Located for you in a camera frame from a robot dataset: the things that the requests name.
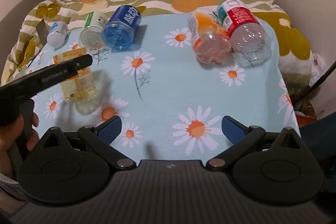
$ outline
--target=blue gripper pad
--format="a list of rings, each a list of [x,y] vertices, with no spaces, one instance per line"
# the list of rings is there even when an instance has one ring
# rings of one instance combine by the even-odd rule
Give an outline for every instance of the blue gripper pad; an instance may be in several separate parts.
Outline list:
[[[111,144],[121,133],[122,122],[119,116],[113,116],[95,128],[95,134],[107,144]]]
[[[249,129],[230,116],[224,116],[222,132],[232,144],[236,144],[249,133]]]

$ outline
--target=light blue tablecloth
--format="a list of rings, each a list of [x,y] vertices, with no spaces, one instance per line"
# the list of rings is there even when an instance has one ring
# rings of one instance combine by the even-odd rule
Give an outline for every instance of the light blue tablecloth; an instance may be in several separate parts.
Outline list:
[[[188,16],[144,17],[129,51],[103,48],[91,53],[95,84],[104,95],[93,113],[80,114],[74,103],[65,102],[60,85],[33,98],[40,137],[52,126],[73,132],[117,114],[123,131],[111,146],[137,164],[141,159],[206,163],[231,145],[221,131],[225,115],[270,132],[279,132],[283,126],[299,132],[278,69],[273,29],[261,21],[272,46],[272,57],[262,66],[243,69],[233,56],[223,66],[203,65],[188,41]],[[43,68],[54,55],[77,47],[80,31],[72,31],[59,49],[46,45],[28,70]]]

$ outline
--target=black handheld device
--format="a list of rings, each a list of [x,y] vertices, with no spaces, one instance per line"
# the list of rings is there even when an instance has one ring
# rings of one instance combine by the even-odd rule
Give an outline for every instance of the black handheld device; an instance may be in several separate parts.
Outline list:
[[[0,126],[10,125],[20,114],[24,119],[23,132],[8,150],[15,177],[20,165],[29,153],[26,142],[32,133],[34,101],[31,98],[37,93],[77,75],[78,70],[91,64],[92,57],[86,54],[58,65],[45,67],[0,87]]]
[[[110,134],[121,131],[111,119]],[[141,160],[137,166],[94,127],[51,127],[20,167],[17,181],[29,202],[14,224],[209,223],[328,224],[314,203],[323,173],[292,128],[268,133],[224,117],[244,131],[210,159]]]

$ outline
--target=orange bottle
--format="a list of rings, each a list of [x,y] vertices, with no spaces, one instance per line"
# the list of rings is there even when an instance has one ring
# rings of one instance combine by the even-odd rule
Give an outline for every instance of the orange bottle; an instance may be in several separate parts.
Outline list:
[[[192,47],[202,63],[222,63],[231,50],[230,38],[210,9],[197,9],[188,18]]]

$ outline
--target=plastic bottle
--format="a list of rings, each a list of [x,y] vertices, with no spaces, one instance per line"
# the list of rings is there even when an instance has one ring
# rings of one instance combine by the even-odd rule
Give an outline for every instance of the plastic bottle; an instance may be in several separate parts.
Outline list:
[[[224,1],[218,6],[217,15],[243,66],[260,65],[269,59],[269,37],[241,0]]]
[[[68,61],[86,54],[86,48],[78,48],[75,50],[63,52],[53,57],[55,64]],[[96,93],[93,83],[92,73],[89,67],[78,71],[78,74],[71,77],[61,84],[64,99],[67,102],[79,101],[93,97]]]
[[[231,45],[216,14],[209,9],[198,9],[188,18],[188,27],[197,59],[202,63],[222,63]]]
[[[48,35],[47,43],[53,48],[60,48],[63,46],[65,37],[67,36],[68,26],[63,21],[54,22],[51,26]]]
[[[131,5],[118,7],[104,27],[102,36],[105,45],[117,51],[129,48],[140,21],[141,15],[137,8]]]
[[[103,12],[89,13],[79,35],[81,43],[90,50],[98,50],[104,46],[102,30],[106,23],[107,17]]]

